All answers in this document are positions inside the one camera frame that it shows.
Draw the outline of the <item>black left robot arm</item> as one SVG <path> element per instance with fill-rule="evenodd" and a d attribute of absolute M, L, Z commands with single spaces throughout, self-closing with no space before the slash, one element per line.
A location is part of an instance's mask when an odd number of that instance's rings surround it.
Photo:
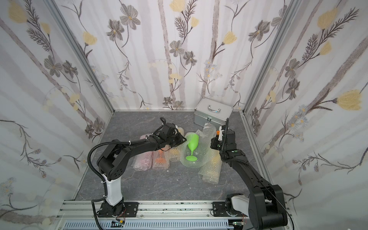
<path fill-rule="evenodd" d="M 105 201 L 113 207 L 123 201 L 121 176 L 130 158 L 146 152 L 159 151 L 166 146 L 175 148 L 185 142 L 186 138 L 178 131 L 176 125 L 166 123 L 143 139 L 128 142 L 114 140 L 97 146 L 98 148 L 107 146 L 97 160 L 98 169 L 95 169 L 95 173 L 104 184 Z"/>

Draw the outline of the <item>green plastic wine glass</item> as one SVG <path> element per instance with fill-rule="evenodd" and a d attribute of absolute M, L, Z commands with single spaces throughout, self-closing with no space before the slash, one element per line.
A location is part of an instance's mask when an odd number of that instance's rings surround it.
<path fill-rule="evenodd" d="M 190 162 L 196 162 L 197 157 L 194 156 L 194 151 L 196 150 L 199 144 L 199 135 L 197 135 L 196 133 L 190 134 L 187 137 L 187 141 L 188 141 L 187 147 L 189 148 L 191 153 L 190 155 L 186 156 L 186 160 Z"/>

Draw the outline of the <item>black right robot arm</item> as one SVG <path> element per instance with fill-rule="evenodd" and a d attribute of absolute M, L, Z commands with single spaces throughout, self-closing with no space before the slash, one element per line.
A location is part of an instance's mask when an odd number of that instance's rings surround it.
<path fill-rule="evenodd" d="M 235 132 L 221 126 L 211 139 L 210 147 L 219 151 L 221 160 L 238 173 L 249 190 L 249 196 L 228 195 L 227 212 L 248 216 L 256 230 L 286 226 L 288 213 L 281 187 L 269 183 L 251 166 L 245 153 L 237 148 Z"/>

